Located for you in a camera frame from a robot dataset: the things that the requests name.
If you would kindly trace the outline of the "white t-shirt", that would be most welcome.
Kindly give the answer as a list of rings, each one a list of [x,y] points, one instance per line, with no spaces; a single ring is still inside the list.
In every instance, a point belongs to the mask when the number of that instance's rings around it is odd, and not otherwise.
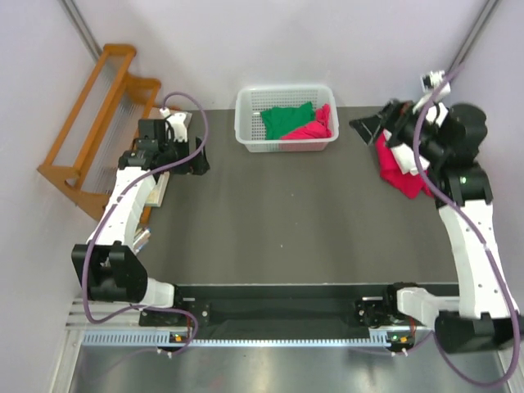
[[[383,136],[386,139],[386,142],[389,142],[391,139],[392,133],[384,129],[382,132]],[[407,146],[405,143],[402,143],[395,147],[388,147],[392,152],[396,164],[399,166],[402,174],[411,174],[413,176],[418,174],[418,167],[414,159],[414,153],[411,147]],[[430,162],[420,155],[420,163],[424,171],[426,171],[430,165]]]

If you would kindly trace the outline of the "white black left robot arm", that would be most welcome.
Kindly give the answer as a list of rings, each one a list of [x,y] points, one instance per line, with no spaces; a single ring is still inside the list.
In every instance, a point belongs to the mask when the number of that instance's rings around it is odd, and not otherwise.
[[[86,301],[152,306],[166,323],[185,317],[173,284],[150,278],[137,257],[137,231],[147,200],[164,174],[203,175],[209,168],[201,138],[191,151],[191,114],[163,109],[158,119],[141,119],[138,137],[118,160],[115,186],[101,221],[71,259]]]

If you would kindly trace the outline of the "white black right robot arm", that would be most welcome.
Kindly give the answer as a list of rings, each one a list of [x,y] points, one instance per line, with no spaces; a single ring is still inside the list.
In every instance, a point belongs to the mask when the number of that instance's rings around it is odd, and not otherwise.
[[[458,296],[431,294],[418,284],[387,287],[384,318],[399,324],[413,318],[430,328],[447,354],[518,349],[523,317],[500,265],[493,225],[493,192],[477,162],[487,135],[479,107],[432,103],[424,121],[411,102],[388,102],[377,114],[349,125],[368,145],[385,132],[387,147],[417,146],[429,167],[427,177],[449,237],[458,277]]]

